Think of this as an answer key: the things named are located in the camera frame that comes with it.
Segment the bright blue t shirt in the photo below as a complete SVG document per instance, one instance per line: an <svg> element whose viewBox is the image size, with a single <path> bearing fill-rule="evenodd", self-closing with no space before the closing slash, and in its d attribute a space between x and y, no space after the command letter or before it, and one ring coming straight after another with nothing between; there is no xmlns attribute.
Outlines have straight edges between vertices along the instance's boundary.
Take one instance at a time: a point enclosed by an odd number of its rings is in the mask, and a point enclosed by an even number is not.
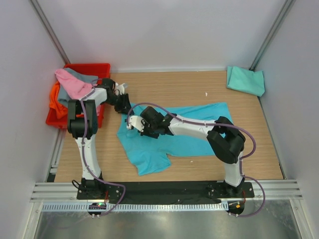
<svg viewBox="0 0 319 239"><path fill-rule="evenodd" d="M217 120L220 116L232 120L228 105L214 103L199 106L167 108L171 113L196 120ZM121 115L117 137L128 160L136 166L138 175L158 173L171 166L169 155L177 157L213 156L207 141L190 136L161 135L157 139L141 136L136 129L128 130L127 116Z"/></svg>

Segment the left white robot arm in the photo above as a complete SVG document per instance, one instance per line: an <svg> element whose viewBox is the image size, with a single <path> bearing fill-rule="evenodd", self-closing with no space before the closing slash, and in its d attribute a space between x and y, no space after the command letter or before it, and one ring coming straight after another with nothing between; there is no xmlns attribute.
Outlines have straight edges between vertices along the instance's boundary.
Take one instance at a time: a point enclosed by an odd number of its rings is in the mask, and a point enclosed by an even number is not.
<svg viewBox="0 0 319 239"><path fill-rule="evenodd" d="M105 183L96 153L98 131L97 107L103 104L114 106L119 114L131 109L127 84L119 85L109 78L99 84L90 84L84 92L68 102L67 130L75 139L82 163L81 192L105 190Z"/></svg>

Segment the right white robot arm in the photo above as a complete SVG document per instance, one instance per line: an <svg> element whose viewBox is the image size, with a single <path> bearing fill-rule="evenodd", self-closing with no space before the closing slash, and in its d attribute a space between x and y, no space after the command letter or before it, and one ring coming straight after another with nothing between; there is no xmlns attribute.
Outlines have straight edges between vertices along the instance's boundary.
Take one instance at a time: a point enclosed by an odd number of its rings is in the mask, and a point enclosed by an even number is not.
<svg viewBox="0 0 319 239"><path fill-rule="evenodd" d="M243 191L245 179L240 173L239 159L243 154L245 137L233 127L226 117L205 122L167 113L165 116L153 107L140 114L141 135L158 138L160 135L190 136L207 141L215 156L224 163L223 190L227 196L237 196Z"/></svg>

